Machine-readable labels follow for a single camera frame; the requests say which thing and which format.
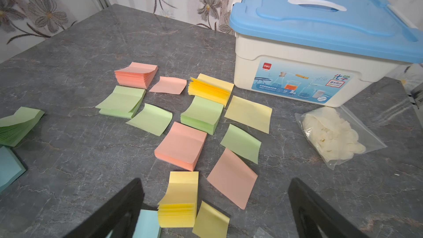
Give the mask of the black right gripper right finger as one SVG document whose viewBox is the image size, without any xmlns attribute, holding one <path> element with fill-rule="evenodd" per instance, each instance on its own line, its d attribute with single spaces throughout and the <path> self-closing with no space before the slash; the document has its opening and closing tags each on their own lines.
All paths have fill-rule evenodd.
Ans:
<svg viewBox="0 0 423 238">
<path fill-rule="evenodd" d="M 300 238 L 366 238 L 302 180 L 294 177 L 288 195 Z"/>
</svg>

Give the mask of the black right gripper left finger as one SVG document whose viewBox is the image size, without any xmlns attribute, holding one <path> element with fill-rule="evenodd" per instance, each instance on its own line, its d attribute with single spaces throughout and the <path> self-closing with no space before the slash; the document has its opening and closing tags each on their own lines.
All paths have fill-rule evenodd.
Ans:
<svg viewBox="0 0 423 238">
<path fill-rule="evenodd" d="M 66 238 L 131 238 L 144 200 L 140 178 L 133 179 Z"/>
</svg>

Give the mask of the blue memo pad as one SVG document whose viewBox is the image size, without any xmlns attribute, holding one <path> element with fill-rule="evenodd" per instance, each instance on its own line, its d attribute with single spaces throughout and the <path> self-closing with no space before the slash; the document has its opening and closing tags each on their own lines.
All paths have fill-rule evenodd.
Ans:
<svg viewBox="0 0 423 238">
<path fill-rule="evenodd" d="M 26 172 L 26 167 L 8 147 L 1 147 L 1 192 Z"/>
<path fill-rule="evenodd" d="M 161 227 L 158 221 L 158 212 L 156 210 L 142 209 L 132 238 L 159 238 L 160 234 Z"/>
</svg>

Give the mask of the yellow memo pad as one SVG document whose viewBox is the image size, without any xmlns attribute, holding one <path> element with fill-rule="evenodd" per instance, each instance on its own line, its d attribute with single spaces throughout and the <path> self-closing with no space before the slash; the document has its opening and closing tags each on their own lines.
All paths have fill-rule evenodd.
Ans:
<svg viewBox="0 0 423 238">
<path fill-rule="evenodd" d="M 191 78 L 188 94 L 217 102 L 226 107 L 233 88 L 233 83 L 200 73 L 197 78 Z"/>
<path fill-rule="evenodd" d="M 172 171 L 163 199 L 158 203 L 162 228 L 192 228 L 197 215 L 199 172 Z"/>
</svg>

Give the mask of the torn pink memo page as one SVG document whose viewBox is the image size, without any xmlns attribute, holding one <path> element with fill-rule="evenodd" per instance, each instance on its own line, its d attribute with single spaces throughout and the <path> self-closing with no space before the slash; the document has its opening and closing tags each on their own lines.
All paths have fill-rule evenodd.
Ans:
<svg viewBox="0 0 423 238">
<path fill-rule="evenodd" d="M 246 209 L 258 175 L 235 153 L 226 149 L 207 177 L 208 182 L 235 203 Z"/>
</svg>

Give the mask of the pink memo pad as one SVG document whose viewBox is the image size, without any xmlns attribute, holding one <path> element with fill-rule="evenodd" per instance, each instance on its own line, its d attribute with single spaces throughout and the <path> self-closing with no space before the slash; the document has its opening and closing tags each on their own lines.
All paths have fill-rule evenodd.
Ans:
<svg viewBox="0 0 423 238">
<path fill-rule="evenodd" d="M 157 71 L 157 65 L 132 62 L 128 67 L 116 70 L 115 77 L 121 86 L 148 89 Z"/>
<path fill-rule="evenodd" d="M 206 137 L 207 133 L 203 131 L 174 122 L 154 154 L 167 163 L 194 171 Z"/>
</svg>

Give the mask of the torn green memo page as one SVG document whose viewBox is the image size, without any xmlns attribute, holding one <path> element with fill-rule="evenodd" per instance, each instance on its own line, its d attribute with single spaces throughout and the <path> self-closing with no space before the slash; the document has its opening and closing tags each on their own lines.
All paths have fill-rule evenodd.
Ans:
<svg viewBox="0 0 423 238">
<path fill-rule="evenodd" d="M 235 125 L 229 125 L 220 144 L 237 155 L 258 164 L 261 141 Z"/>
</svg>

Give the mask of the torn yellow memo page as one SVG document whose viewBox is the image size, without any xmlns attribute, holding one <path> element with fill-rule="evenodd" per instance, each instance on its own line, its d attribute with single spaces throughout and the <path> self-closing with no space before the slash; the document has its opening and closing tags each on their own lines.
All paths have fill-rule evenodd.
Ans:
<svg viewBox="0 0 423 238">
<path fill-rule="evenodd" d="M 270 107 L 233 96 L 225 117 L 269 134 L 272 111 Z"/>
</svg>

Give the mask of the small green memo pad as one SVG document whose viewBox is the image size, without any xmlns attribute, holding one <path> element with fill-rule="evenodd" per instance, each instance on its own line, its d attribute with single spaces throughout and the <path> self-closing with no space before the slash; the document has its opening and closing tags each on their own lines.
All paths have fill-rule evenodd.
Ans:
<svg viewBox="0 0 423 238">
<path fill-rule="evenodd" d="M 20 107 L 13 115 L 1 118 L 1 145 L 15 147 L 44 114 L 39 109 Z"/>
</svg>

